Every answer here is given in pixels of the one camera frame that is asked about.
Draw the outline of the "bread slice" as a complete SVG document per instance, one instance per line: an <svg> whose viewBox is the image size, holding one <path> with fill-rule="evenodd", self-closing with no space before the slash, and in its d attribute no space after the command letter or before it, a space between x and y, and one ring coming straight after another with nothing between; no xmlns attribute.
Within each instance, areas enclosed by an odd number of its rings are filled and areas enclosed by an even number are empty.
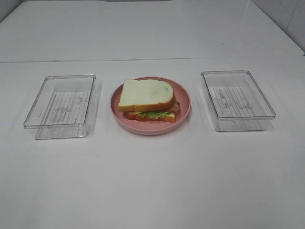
<svg viewBox="0 0 305 229"><path fill-rule="evenodd" d="M139 114L129 114L128 112L123 113L124 116L129 120L136 120L136 121L164 121L164 122L171 122L174 123L176 121L175 113L167 114L164 118L159 119L149 119L149 118L142 118Z"/></svg>
<svg viewBox="0 0 305 229"><path fill-rule="evenodd" d="M159 80L125 80L118 109L121 112L167 110L175 102L173 87Z"/></svg>

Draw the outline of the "clear plastic right tray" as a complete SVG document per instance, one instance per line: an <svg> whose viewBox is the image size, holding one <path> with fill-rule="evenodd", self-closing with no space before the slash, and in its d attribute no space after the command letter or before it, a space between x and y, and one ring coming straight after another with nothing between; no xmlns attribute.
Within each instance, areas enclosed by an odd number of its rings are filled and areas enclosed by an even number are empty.
<svg viewBox="0 0 305 229"><path fill-rule="evenodd" d="M216 131L263 131L276 118L249 71L206 71L201 76L203 95Z"/></svg>

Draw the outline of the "yellow cheese slice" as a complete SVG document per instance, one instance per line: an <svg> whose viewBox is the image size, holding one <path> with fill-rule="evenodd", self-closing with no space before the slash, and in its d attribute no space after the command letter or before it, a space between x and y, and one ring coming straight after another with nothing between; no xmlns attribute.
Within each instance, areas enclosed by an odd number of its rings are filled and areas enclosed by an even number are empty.
<svg viewBox="0 0 305 229"><path fill-rule="evenodd" d="M132 115L137 115L137 114L140 114L140 113L143 113L145 111L130 111L128 112L129 114L132 114Z"/></svg>

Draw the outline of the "bacon strip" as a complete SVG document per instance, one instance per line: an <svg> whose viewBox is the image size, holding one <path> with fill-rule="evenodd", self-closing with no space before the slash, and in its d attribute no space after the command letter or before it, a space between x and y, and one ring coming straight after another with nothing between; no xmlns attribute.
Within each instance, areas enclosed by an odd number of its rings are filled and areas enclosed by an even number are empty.
<svg viewBox="0 0 305 229"><path fill-rule="evenodd" d="M180 103L178 101L175 101L172 105L172 107L170 107L167 112L170 113L176 113L180 110Z"/></svg>

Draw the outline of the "clear plastic tray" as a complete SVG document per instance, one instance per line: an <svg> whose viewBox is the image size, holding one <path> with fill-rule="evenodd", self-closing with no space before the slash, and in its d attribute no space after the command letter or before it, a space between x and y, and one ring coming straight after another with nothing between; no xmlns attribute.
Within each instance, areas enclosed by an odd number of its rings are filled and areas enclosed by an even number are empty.
<svg viewBox="0 0 305 229"><path fill-rule="evenodd" d="M23 127L36 140L86 137L95 127L100 92L94 74L46 77Z"/></svg>
<svg viewBox="0 0 305 229"><path fill-rule="evenodd" d="M206 71L201 76L203 95L216 131L263 131L276 118L249 71Z"/></svg>

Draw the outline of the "green lettuce leaf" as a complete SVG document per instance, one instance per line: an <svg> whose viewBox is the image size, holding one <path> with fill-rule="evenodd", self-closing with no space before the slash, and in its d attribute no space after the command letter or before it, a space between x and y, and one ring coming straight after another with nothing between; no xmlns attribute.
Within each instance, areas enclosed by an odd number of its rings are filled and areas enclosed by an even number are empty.
<svg viewBox="0 0 305 229"><path fill-rule="evenodd" d="M168 112L168 111L146 111L146 112L139 113L139 115L142 118L149 118L149 119L164 118L168 114L170 114L170 112Z"/></svg>

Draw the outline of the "clear plastic left tray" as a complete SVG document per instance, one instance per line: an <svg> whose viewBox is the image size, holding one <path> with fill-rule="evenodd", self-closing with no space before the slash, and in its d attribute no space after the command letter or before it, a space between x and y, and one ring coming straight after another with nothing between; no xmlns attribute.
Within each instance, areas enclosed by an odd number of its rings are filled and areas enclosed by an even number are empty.
<svg viewBox="0 0 305 229"><path fill-rule="evenodd" d="M95 127L100 92L94 74L46 77L23 127L36 140L86 137Z"/></svg>

